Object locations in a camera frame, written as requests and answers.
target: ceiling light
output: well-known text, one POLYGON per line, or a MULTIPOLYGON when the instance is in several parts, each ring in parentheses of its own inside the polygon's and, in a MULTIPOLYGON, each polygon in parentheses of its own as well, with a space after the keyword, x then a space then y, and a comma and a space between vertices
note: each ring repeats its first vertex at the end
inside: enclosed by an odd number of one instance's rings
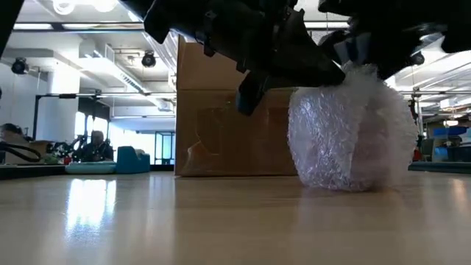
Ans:
POLYGON ((59 15, 70 15, 77 4, 77 0, 53 0, 54 11, 59 15))
POLYGON ((118 0, 52 0, 54 11, 59 15, 70 15, 78 4, 89 4, 98 12, 108 13, 115 9, 118 0))
POLYGON ((307 29, 347 29, 348 23, 345 21, 332 21, 332 22, 305 22, 304 25, 307 29))
POLYGON ((130 17, 132 22, 142 22, 142 20, 131 11, 128 11, 127 15, 130 17))
POLYGON ((443 121, 443 125, 449 127, 456 126, 458 125, 458 121, 443 121))
POLYGON ((99 24, 62 24, 64 29, 93 29, 100 26, 99 24))
POLYGON ((51 24, 15 24, 13 29, 53 29, 51 24))
POLYGON ((118 5, 118 0, 94 0, 91 4, 98 12, 108 13, 115 9, 116 5, 118 5))
POLYGON ((96 54, 96 56, 103 58, 103 55, 100 54, 97 50, 94 50, 93 53, 96 54))

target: brown cardboard box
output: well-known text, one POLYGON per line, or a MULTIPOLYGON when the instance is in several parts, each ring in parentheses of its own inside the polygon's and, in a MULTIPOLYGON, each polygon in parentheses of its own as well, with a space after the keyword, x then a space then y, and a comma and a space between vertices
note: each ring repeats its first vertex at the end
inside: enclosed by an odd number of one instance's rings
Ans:
POLYGON ((236 62, 216 53, 203 54, 199 43, 179 40, 177 90, 231 90, 236 91, 245 74, 236 71, 236 62))
POLYGON ((288 147, 292 91, 270 91, 252 116, 241 115, 232 91, 178 91, 180 176, 296 175, 288 147))
POLYGON ((245 74, 220 54, 207 57, 180 38, 177 71, 177 150, 180 176, 296 175, 288 147, 292 90, 265 95, 252 116, 235 98, 245 74))

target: ceiling duct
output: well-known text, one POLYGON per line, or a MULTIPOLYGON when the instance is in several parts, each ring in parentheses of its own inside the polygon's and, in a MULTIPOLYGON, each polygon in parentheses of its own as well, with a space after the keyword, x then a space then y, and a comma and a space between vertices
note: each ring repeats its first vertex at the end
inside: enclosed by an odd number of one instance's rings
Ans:
POLYGON ((160 111, 174 112, 174 105, 171 102, 145 95, 145 93, 152 91, 147 89, 142 82, 128 72, 125 67, 120 66, 115 61, 115 52, 109 45, 100 45, 93 40, 84 40, 80 44, 79 54, 83 68, 92 72, 109 74, 121 81, 128 88, 142 93, 142 97, 145 97, 149 102, 157 106, 160 111))

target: track light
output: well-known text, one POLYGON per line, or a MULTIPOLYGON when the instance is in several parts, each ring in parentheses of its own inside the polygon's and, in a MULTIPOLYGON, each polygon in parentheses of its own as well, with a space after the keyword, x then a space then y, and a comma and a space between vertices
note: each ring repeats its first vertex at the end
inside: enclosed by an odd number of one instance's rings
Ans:
POLYGON ((115 9, 118 0, 52 0, 54 11, 59 15, 70 15, 78 4, 89 4, 98 12, 108 13, 115 9))
POLYGON ((154 52, 147 51, 144 58, 142 58, 142 65, 146 68, 151 68, 154 67, 155 64, 157 64, 157 61, 155 60, 154 52))
POLYGON ((16 58, 12 65, 12 72, 15 74, 28 74, 29 66, 26 63, 26 58, 16 58))

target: bubble-wrapped object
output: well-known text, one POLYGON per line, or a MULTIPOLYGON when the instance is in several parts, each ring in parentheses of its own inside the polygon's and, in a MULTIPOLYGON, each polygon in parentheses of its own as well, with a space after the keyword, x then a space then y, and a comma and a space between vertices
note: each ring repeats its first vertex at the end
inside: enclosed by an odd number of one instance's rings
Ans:
POLYGON ((366 191, 407 172, 417 127, 404 98, 373 67, 346 72, 338 87, 293 94, 289 146, 305 185, 366 191))

